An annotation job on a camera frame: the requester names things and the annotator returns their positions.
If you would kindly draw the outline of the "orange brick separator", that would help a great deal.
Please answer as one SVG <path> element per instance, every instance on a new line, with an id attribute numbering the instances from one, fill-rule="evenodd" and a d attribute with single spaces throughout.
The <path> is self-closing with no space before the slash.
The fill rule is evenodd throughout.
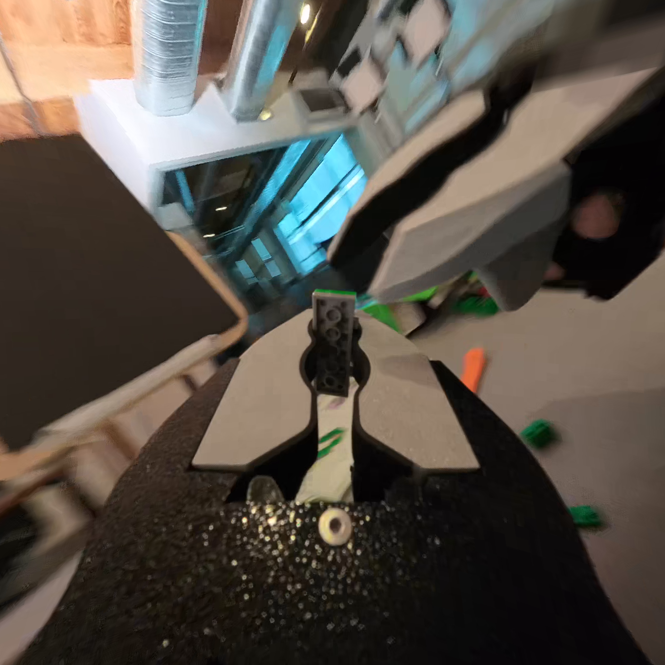
<path id="1" fill-rule="evenodd" d="M 460 380 L 472 393 L 478 393 L 487 365 L 486 352 L 482 347 L 475 347 L 464 354 Z"/>

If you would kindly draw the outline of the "grey plate with green bricks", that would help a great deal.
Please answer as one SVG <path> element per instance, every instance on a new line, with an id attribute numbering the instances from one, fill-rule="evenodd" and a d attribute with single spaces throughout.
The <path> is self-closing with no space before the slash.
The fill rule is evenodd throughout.
<path id="1" fill-rule="evenodd" d="M 316 289 L 312 294 L 314 386 L 319 394 L 348 397 L 355 310 L 354 292 Z"/>

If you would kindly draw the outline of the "black board with wooden edge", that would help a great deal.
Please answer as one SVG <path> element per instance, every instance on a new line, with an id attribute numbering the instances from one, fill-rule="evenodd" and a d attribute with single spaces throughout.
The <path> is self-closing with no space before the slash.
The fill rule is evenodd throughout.
<path id="1" fill-rule="evenodd" d="M 240 322 L 82 137 L 1 143 L 1 439 L 11 451 Z"/>

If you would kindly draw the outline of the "green brick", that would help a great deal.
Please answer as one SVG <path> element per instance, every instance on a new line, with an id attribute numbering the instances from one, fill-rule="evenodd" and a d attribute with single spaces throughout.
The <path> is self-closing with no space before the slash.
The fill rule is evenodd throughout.
<path id="1" fill-rule="evenodd" d="M 541 450 L 556 442 L 559 436 L 556 428 L 549 420 L 538 419 L 532 421 L 522 430 L 520 438 L 529 447 Z"/>

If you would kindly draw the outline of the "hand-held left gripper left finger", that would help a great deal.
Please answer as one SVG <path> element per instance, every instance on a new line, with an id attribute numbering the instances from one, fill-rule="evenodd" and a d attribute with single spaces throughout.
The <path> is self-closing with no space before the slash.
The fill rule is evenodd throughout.
<path id="1" fill-rule="evenodd" d="M 253 470 L 317 430 L 317 399 L 305 374 L 312 312 L 271 330 L 239 358 L 192 459 L 198 470 Z"/>

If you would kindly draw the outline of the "grey desk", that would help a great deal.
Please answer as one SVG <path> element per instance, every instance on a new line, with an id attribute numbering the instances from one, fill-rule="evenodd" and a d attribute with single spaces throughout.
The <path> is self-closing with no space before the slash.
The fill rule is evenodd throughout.
<path id="1" fill-rule="evenodd" d="M 606 527 L 583 534 L 598 577 L 654 664 L 664 663 L 664 312 L 554 291 L 516 312 L 452 317 L 411 339 L 461 375 L 481 347 L 481 399 L 515 432 L 552 423 L 537 460 L 569 505 Z"/>

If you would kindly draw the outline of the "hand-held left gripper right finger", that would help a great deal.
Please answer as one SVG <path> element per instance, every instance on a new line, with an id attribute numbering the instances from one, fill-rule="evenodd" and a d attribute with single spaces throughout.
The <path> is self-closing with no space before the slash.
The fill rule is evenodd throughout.
<path id="1" fill-rule="evenodd" d="M 475 471 L 479 462 L 432 364 L 406 337 L 358 314 L 361 433 L 423 474 Z"/>

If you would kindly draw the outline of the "instruction booklet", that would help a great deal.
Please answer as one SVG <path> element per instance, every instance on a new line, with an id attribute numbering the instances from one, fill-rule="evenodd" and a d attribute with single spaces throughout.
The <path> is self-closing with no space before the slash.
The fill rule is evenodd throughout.
<path id="1" fill-rule="evenodd" d="M 352 502 L 355 389 L 351 386 L 347 397 L 318 396 L 317 458 L 303 478 L 296 503 Z"/>

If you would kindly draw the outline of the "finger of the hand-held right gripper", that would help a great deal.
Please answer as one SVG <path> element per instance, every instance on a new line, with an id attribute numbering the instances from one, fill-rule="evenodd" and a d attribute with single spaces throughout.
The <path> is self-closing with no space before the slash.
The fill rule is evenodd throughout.
<path id="1" fill-rule="evenodd" d="M 662 86 L 664 65 L 591 69 L 535 83 L 502 112 L 487 147 L 453 169 L 426 169 L 442 183 L 422 202 L 372 215 L 390 219 L 390 238 L 366 291 L 394 302 L 476 270 L 499 304 L 528 302 L 568 206 L 566 158 Z"/>
<path id="2" fill-rule="evenodd" d="M 501 136 L 515 107 L 531 91 L 537 65 L 524 64 L 499 75 L 482 93 L 476 117 L 453 127 L 463 97 L 442 109 L 400 146 L 368 180 L 360 198 L 333 238 L 327 262 L 352 291 L 366 291 L 385 252 L 391 228 L 430 201 L 449 177 Z"/>

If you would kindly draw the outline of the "person's right hand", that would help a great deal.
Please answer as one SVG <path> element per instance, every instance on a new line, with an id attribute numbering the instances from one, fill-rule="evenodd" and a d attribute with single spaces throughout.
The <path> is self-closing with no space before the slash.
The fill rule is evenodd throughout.
<path id="1" fill-rule="evenodd" d="M 587 196 L 574 209 L 570 219 L 573 233 L 589 240 L 605 240 L 619 230 L 624 197 L 613 192 L 597 192 Z"/>

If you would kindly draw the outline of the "white bar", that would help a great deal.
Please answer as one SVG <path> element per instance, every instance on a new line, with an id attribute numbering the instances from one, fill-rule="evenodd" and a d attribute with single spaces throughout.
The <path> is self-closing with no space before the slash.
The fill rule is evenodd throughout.
<path id="1" fill-rule="evenodd" d="M 30 447 L 58 447 L 81 440 L 105 421 L 222 351 L 223 335 L 206 335 L 137 378 L 40 428 Z"/>

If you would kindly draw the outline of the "silver ventilation duct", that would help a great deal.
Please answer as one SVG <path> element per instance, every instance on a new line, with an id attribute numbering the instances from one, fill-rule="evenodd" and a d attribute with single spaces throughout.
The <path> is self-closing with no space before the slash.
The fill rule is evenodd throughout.
<path id="1" fill-rule="evenodd" d="M 157 117 L 189 112 L 195 100 L 207 1 L 133 1 L 136 100 Z"/>

